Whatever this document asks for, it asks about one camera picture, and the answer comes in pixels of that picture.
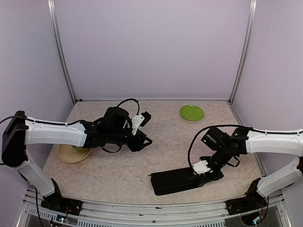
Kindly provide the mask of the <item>black tool pouch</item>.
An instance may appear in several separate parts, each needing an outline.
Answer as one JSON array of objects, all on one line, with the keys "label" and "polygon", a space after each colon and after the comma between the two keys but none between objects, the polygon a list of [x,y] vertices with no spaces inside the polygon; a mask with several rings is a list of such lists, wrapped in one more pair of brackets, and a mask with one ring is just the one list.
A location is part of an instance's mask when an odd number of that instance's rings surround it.
[{"label": "black tool pouch", "polygon": [[157,196],[199,188],[214,179],[209,173],[195,175],[189,167],[151,174],[151,184]]}]

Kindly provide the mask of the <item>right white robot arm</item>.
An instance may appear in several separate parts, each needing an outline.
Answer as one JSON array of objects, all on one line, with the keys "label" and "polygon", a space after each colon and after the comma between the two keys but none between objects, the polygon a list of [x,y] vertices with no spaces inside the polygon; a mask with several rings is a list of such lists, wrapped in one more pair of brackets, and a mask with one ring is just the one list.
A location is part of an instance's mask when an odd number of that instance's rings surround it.
[{"label": "right white robot arm", "polygon": [[201,173],[220,171],[232,158],[256,153],[278,153],[295,155],[295,159],[276,172],[254,180],[242,206],[252,210],[262,199],[303,178],[303,133],[296,131],[259,131],[253,128],[237,127],[232,135],[211,127],[201,141],[215,153],[202,157]]}]

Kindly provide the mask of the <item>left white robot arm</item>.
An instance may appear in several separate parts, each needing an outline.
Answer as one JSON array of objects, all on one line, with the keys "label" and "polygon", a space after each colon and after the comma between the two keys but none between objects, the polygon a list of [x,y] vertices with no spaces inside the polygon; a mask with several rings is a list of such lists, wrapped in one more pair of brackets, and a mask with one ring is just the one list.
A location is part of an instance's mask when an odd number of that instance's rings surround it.
[{"label": "left white robot arm", "polygon": [[105,148],[107,144],[121,148],[126,145],[132,152],[141,151],[152,140],[139,128],[151,115],[145,111],[130,118],[121,107],[110,107],[103,117],[88,122],[50,122],[30,118],[24,111],[17,111],[2,136],[1,160],[4,165],[16,169],[41,193],[44,201],[56,210],[66,206],[66,199],[54,179],[49,179],[37,163],[27,154],[28,145],[58,144],[79,148]]}]

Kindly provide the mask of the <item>green bowl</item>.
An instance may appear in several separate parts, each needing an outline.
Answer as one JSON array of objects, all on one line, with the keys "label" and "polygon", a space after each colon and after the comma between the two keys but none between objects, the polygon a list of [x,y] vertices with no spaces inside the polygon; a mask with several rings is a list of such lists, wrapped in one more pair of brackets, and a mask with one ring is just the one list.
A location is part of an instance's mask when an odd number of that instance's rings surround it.
[{"label": "green bowl", "polygon": [[82,148],[82,147],[75,147],[75,146],[72,146],[72,149],[75,153],[83,153],[83,152],[90,151],[90,148]]}]

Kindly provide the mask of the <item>beige plate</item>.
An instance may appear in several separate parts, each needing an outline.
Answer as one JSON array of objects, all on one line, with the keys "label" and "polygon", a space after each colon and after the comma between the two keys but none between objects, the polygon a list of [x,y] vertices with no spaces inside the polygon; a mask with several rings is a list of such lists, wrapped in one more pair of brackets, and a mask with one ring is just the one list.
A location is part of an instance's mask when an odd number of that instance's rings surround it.
[{"label": "beige plate", "polygon": [[64,163],[76,164],[85,160],[91,153],[91,150],[92,149],[90,149],[89,152],[75,153],[71,145],[59,145],[57,149],[57,156]]}]

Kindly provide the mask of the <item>green plate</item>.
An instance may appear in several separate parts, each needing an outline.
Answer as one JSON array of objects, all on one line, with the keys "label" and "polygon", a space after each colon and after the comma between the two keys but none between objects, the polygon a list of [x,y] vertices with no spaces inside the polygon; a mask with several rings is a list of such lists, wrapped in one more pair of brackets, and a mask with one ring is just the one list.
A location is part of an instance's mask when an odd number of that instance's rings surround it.
[{"label": "green plate", "polygon": [[196,105],[185,105],[179,112],[182,118],[188,121],[199,121],[204,117],[204,111]]}]

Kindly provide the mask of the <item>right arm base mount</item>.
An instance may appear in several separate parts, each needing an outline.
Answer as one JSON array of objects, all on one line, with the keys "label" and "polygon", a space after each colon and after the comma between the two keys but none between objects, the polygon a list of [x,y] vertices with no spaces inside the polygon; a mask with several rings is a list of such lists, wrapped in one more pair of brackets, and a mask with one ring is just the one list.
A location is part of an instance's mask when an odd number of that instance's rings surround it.
[{"label": "right arm base mount", "polygon": [[235,215],[266,207],[267,199],[240,197],[236,199],[227,200],[225,203],[229,215]]}]

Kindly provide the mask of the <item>front aluminium rail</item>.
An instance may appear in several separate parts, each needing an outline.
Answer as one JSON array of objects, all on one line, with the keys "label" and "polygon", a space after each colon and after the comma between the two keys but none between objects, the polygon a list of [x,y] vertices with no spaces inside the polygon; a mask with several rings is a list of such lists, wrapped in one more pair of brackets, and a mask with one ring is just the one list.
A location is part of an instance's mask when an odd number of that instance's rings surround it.
[{"label": "front aluminium rail", "polygon": [[[64,213],[39,207],[40,218],[63,227],[223,227],[226,220],[256,212],[230,215],[225,200],[172,204],[145,205],[123,204],[82,200],[79,215],[68,214],[63,223],[56,220]],[[14,227],[25,227],[30,215],[38,218],[36,209],[36,194],[33,188],[28,188]],[[288,207],[281,192],[270,196],[267,215],[259,226],[277,222],[278,227],[294,227]]]}]

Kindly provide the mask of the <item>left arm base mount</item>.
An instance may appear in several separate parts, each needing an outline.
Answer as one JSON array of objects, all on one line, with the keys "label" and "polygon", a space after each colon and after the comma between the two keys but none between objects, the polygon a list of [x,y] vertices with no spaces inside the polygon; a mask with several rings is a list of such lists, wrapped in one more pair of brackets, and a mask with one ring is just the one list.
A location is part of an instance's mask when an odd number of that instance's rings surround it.
[{"label": "left arm base mount", "polygon": [[79,216],[83,202],[61,196],[55,192],[47,197],[43,197],[41,207],[49,210]]}]

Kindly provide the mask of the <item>left aluminium frame post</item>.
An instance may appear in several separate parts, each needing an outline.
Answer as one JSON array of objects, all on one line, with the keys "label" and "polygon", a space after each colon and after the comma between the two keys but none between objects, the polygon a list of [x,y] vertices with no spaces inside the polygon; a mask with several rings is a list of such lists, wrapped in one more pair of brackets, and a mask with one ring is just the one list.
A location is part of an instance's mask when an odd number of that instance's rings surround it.
[{"label": "left aluminium frame post", "polygon": [[61,37],[60,37],[59,24],[58,24],[58,19],[57,19],[57,15],[56,15],[55,1],[54,0],[48,0],[47,5],[48,5],[49,14],[50,14],[50,21],[51,21],[52,28],[53,28],[53,34],[54,34],[54,38],[55,38],[56,49],[57,49],[57,52],[58,52],[60,65],[61,65],[62,72],[63,72],[63,78],[64,78],[64,81],[66,83],[71,102],[73,104],[76,104],[77,97],[76,97],[76,94],[75,94],[75,91],[74,91],[74,87],[73,87],[71,77],[70,77],[70,74],[69,74],[69,71],[68,71],[68,66],[67,66],[67,63],[66,63],[66,58],[65,58],[65,55],[64,55],[63,45],[62,45],[62,41],[61,41]]}]

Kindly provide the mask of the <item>aluminium frame post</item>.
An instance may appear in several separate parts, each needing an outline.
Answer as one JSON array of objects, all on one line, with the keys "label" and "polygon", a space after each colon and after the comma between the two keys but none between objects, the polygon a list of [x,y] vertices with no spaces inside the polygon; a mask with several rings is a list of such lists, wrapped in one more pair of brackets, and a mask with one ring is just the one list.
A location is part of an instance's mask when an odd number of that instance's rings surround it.
[{"label": "aluminium frame post", "polygon": [[47,5],[48,5],[49,14],[50,14],[50,21],[51,21],[52,28],[53,28],[53,34],[54,34],[54,38],[55,38],[56,49],[57,49],[57,52],[58,52],[60,65],[61,65],[62,72],[63,72],[63,78],[64,78],[64,81],[66,83],[71,102],[73,104],[76,104],[77,97],[76,97],[76,94],[75,94],[75,91],[74,91],[74,87],[73,87],[71,77],[70,77],[70,74],[69,74],[69,71],[68,71],[68,66],[67,66],[67,63],[66,63],[66,58],[65,58],[65,55],[64,55],[63,45],[62,45],[62,41],[61,41],[61,37],[60,37],[59,24],[58,24],[58,19],[57,19],[57,15],[56,15],[55,1],[54,0],[48,0]]},{"label": "aluminium frame post", "polygon": [[229,98],[230,105],[234,104],[236,95],[240,88],[240,83],[241,83],[247,55],[249,52],[251,34],[253,32],[255,14],[256,14],[256,9],[257,9],[257,2],[258,2],[257,0],[250,1],[250,8],[249,8],[248,20],[247,20],[247,24],[246,24],[244,42],[242,45],[242,50],[241,50],[241,55],[240,55],[240,61],[239,61],[239,65],[237,67],[236,78],[235,78],[235,81],[234,81],[234,84],[232,87],[232,92],[231,92],[231,95]]}]

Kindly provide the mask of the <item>right aluminium frame post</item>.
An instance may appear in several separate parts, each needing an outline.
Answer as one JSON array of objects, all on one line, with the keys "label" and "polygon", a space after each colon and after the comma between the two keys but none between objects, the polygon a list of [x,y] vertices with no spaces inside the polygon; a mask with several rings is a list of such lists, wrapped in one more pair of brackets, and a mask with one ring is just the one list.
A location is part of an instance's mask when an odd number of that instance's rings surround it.
[{"label": "right aluminium frame post", "polygon": [[234,104],[236,95],[240,88],[240,83],[241,83],[247,55],[249,52],[251,34],[253,32],[255,14],[256,14],[256,9],[257,9],[257,2],[258,2],[257,0],[250,1],[250,8],[249,8],[248,20],[247,20],[247,24],[246,24],[244,42],[242,45],[242,50],[241,50],[241,55],[240,55],[240,61],[239,61],[239,65],[237,67],[236,78],[235,78],[235,81],[234,81],[234,84],[232,87],[232,92],[231,92],[231,95],[229,98],[230,105]]}]

